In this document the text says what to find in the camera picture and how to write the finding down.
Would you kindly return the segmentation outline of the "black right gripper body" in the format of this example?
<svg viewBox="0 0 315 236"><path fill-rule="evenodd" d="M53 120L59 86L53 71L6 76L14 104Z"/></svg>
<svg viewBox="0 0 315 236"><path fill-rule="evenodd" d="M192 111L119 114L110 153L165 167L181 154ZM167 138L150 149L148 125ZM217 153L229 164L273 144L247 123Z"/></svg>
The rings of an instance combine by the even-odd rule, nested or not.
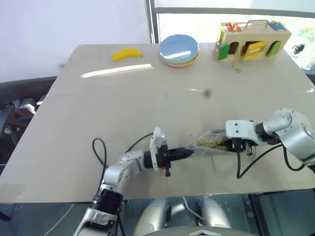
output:
<svg viewBox="0 0 315 236"><path fill-rule="evenodd" d="M228 144L228 151L230 152L246 152L246 155L253 155L253 147L256 146L254 141L241 138L232 138Z"/></svg>

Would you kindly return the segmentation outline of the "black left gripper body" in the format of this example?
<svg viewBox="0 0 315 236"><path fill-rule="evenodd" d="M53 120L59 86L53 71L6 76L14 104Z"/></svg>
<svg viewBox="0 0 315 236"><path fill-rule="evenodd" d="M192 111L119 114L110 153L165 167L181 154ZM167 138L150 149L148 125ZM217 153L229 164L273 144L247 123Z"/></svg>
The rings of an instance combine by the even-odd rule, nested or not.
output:
<svg viewBox="0 0 315 236"><path fill-rule="evenodd" d="M165 176L169 177L171 175L171 161L170 161L170 151L168 150L167 144L162 144L157 152L157 166L165 170Z"/></svg>

